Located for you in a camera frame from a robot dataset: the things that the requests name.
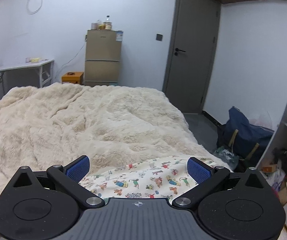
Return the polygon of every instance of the door frame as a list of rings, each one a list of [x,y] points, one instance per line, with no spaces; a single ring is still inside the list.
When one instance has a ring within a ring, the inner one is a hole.
[[[219,31],[220,31],[220,16],[221,16],[221,3],[219,3],[216,0],[211,0],[211,1],[220,5],[220,9],[218,12],[218,17],[219,17],[218,33],[219,33]],[[172,30],[171,30],[168,58],[167,58],[167,64],[165,67],[165,77],[164,77],[164,82],[162,85],[162,92],[164,92],[165,95],[166,95],[166,90],[167,90],[168,81],[169,81],[171,62],[172,62],[172,58],[173,58],[173,47],[174,47],[174,39],[176,37],[176,30],[177,30],[177,24],[178,24],[178,18],[179,18],[178,17],[179,16],[179,8],[180,8],[180,0],[176,0],[174,13],[173,13],[173,24],[172,24]],[[207,92],[208,92],[208,88],[209,88],[210,78],[211,78],[211,74],[212,74],[212,70],[213,70],[214,58],[215,58],[216,49],[217,49],[217,40],[218,40],[218,35],[215,37],[214,46],[213,46],[213,50],[211,53],[210,68],[209,68],[207,79],[206,79],[205,89],[204,89],[204,92],[202,94],[202,101],[201,101],[200,109],[198,112],[199,114],[202,112],[202,109],[204,107],[205,98],[207,96]]]

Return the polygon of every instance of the bag strap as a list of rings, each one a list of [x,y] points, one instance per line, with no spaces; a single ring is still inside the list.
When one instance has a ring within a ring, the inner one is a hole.
[[[233,132],[233,135],[231,136],[230,142],[228,144],[228,146],[231,148],[231,145],[233,145],[233,143],[235,142],[237,133],[239,132],[238,129],[235,129],[235,131]]]
[[[256,145],[254,146],[254,148],[251,150],[251,152],[248,154],[248,156],[246,157],[246,160],[250,160],[252,155],[254,154],[254,152],[258,149],[259,147],[259,143],[256,143]]]

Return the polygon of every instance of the white cable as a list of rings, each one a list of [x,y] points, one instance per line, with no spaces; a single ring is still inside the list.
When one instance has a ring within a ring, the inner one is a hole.
[[[31,10],[29,9],[29,2],[30,2],[30,0],[27,1],[27,12],[28,12],[28,14],[31,14],[31,15],[32,15],[32,14],[35,14],[35,13],[39,12],[40,9],[42,8],[43,0],[42,0],[42,2],[41,2],[41,4],[40,4],[40,7],[39,7],[37,10],[35,10],[35,11],[31,11]]]
[[[81,50],[83,49],[83,47],[85,47],[85,44],[86,44],[86,43],[84,43],[84,45],[81,47],[81,49],[77,52],[76,56],[74,56],[74,57],[73,57],[71,60],[69,60],[67,63],[63,64],[63,65],[57,70],[54,79],[56,79],[57,76],[58,76],[58,74],[64,69],[64,65],[69,64],[70,62],[72,62],[72,61],[78,56],[78,54],[81,52]]]

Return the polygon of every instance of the triangular cutout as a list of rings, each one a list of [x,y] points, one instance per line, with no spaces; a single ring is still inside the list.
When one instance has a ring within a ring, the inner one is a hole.
[[[263,188],[260,180],[258,179],[256,174],[250,174],[247,182],[245,183],[247,187],[256,187],[256,188]]]
[[[31,181],[27,175],[27,173],[21,173],[19,178],[17,179],[14,187],[23,187],[31,185]]]

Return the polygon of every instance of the crosshair logo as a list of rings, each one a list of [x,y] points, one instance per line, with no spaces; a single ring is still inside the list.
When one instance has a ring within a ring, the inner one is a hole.
[[[137,207],[141,207],[143,205],[143,203],[140,202],[140,201],[137,201],[137,202],[134,203],[134,205],[137,206]]]

